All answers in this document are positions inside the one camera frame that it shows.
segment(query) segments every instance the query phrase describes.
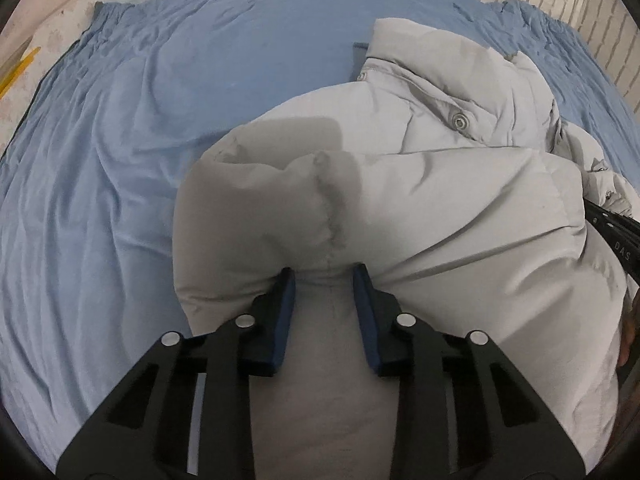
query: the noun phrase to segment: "mattress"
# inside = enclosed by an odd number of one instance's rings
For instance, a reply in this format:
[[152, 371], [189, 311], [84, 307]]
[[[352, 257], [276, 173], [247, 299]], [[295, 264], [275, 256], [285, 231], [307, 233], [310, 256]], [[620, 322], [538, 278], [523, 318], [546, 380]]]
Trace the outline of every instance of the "mattress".
[[632, 112], [584, 41], [527, 4], [106, 5], [46, 76], [0, 162], [0, 387], [49, 466], [152, 341], [189, 333], [171, 263], [188, 167], [238, 124], [353, 78], [374, 19], [389, 15], [527, 52], [563, 115], [638, 188]]

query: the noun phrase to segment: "light blue cloth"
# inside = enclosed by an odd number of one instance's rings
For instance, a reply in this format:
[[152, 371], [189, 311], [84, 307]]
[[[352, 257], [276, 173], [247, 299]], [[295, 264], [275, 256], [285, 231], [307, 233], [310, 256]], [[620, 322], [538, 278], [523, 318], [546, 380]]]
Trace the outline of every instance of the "light blue cloth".
[[376, 18], [463, 34], [540, 67], [564, 117], [640, 189], [632, 113], [566, 25], [519, 2], [154, 0], [105, 5], [44, 78], [0, 162], [0, 384], [54, 466], [167, 330], [172, 215], [190, 165], [234, 126], [350, 80]]

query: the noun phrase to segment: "bed sheet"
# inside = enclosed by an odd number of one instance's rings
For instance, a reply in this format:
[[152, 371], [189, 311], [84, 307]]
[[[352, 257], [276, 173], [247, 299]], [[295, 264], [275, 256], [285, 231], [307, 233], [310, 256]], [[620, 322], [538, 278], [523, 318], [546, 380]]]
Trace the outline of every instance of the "bed sheet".
[[353, 79], [374, 20], [392, 16], [525, 52], [640, 189], [631, 111], [578, 34], [523, 2], [107, 4], [0, 161], [2, 400], [47, 465], [156, 338], [189, 334], [171, 233], [191, 164], [238, 124]]

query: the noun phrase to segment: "round metal joint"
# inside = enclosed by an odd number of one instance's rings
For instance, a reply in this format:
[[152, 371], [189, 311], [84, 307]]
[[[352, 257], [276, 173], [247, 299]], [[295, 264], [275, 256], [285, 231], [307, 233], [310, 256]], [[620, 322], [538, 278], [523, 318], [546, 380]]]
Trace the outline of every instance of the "round metal joint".
[[469, 119], [463, 113], [453, 115], [452, 120], [453, 127], [459, 132], [464, 132], [469, 127]]
[[409, 328], [410, 326], [415, 325], [415, 317], [406, 313], [398, 314], [398, 317], [396, 317], [396, 323], [400, 326]]
[[475, 330], [469, 336], [471, 342], [479, 346], [486, 345], [489, 342], [489, 336], [481, 330]]
[[167, 332], [160, 340], [164, 346], [175, 346], [180, 342], [180, 334], [177, 332]]
[[236, 317], [236, 326], [238, 328], [251, 328], [255, 325], [255, 317], [251, 314], [242, 314]]

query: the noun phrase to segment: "wrinkled blue fabric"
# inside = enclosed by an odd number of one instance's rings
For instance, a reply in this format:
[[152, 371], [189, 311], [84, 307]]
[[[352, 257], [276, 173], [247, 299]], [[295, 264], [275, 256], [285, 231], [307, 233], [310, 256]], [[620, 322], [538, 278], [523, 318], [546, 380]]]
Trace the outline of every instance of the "wrinkled blue fabric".
[[172, 216], [190, 165], [234, 126], [359, 70], [374, 20], [409, 18], [540, 67], [562, 115], [640, 189], [640, 132], [587, 46], [517, 1], [153, 0], [105, 5], [51, 70], [0, 162], [0, 386], [53, 467], [165, 331]]

